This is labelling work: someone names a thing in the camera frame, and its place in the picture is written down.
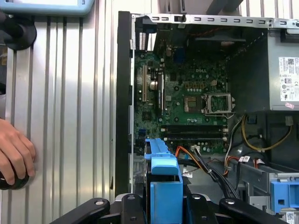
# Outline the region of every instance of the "black knob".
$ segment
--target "black knob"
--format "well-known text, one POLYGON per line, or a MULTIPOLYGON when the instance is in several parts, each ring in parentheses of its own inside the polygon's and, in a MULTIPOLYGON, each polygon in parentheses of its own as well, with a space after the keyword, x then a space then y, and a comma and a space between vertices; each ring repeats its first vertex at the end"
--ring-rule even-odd
POLYGON ((4 33, 4 43, 13 50, 29 48, 36 40, 36 28, 34 23, 26 18, 10 18, 0 12, 0 29, 4 33))

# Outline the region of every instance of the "orange wire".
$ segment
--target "orange wire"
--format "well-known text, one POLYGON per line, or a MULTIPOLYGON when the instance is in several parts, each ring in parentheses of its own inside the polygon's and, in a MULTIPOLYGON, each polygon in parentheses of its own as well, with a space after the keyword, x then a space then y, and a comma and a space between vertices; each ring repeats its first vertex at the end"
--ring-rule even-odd
POLYGON ((201 165, 198 163, 198 161, 194 158, 194 156, 191 154, 191 153, 189 153, 189 151, 187 150, 187 149, 185 149, 185 148, 183 148, 183 147, 181 147, 181 146, 178 146, 177 147, 177 151, 176 151, 176 157, 178 157, 178 154, 179 154, 179 151, 180 150, 183 150, 186 154, 188 154, 192 159, 193 159, 193 161, 196 163, 196 165, 198 165, 198 167, 199 168, 201 168, 202 170, 204 170, 202 167, 201 167, 201 165))

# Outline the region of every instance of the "finger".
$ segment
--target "finger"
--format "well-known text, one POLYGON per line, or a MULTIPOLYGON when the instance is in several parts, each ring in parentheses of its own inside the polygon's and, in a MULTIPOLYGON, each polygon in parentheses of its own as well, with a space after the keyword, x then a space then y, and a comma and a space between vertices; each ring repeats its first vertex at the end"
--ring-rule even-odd
POLYGON ((33 160, 32 160, 30 151, 23 144, 23 142, 21 142, 21 140, 19 138, 14 138, 12 141, 13 141, 14 147, 19 151, 19 153, 23 157, 28 175, 34 176, 35 171, 34 171, 33 160))
POLYGON ((26 168, 23 157, 19 151, 7 139, 0 140, 0 148, 4 155, 6 155, 6 157, 11 161, 18 178, 24 179, 26 175, 26 168))
POLYGON ((0 151, 0 171, 9 185, 14 184, 14 171, 8 158, 0 151))
POLYGON ((20 140, 23 142, 23 144, 26 146, 26 148, 30 151, 31 157, 34 160, 36 157, 36 151, 34 149, 34 145, 31 141, 29 141, 24 135, 19 136, 20 140))

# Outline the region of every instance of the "black mouse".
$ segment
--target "black mouse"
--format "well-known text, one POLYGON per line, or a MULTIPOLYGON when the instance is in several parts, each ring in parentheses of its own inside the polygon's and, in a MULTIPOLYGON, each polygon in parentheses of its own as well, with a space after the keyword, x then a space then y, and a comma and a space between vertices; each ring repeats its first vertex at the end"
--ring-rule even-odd
POLYGON ((4 179, 3 174, 0 172, 0 190, 18 190, 23 188, 29 180, 29 175, 26 172, 24 179, 19 179, 15 170, 14 170, 14 184, 9 185, 4 179))

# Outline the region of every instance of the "sticker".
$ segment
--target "sticker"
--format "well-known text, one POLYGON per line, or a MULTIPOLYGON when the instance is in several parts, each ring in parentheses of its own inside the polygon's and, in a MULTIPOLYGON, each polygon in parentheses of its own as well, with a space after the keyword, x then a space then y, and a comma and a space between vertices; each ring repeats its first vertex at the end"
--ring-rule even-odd
POLYGON ((287 212, 286 213, 286 222, 288 224, 295 224, 294 212, 287 212))
POLYGON ((182 176, 185 176, 185 177, 188 177, 188 178, 192 178, 193 177, 193 174, 192 174, 192 172, 189 172, 188 170, 187 170, 187 168, 183 168, 183 174, 182 174, 182 176))
POLYGON ((294 105, 293 105, 293 104, 285 103, 285 106, 286 106, 286 107, 289 107, 289 108, 291 108, 291 109, 294 109, 294 105))
POLYGON ((265 164, 261 159, 258 159, 257 161, 256 161, 256 164, 258 165, 258 164, 265 164))
MULTIPOLYGON (((279 57, 280 100, 299 101, 299 57, 279 57)), ((292 104, 285 106, 293 109, 292 104)))
POLYGON ((250 159, 250 156, 245 156, 242 162, 248 162, 250 159))

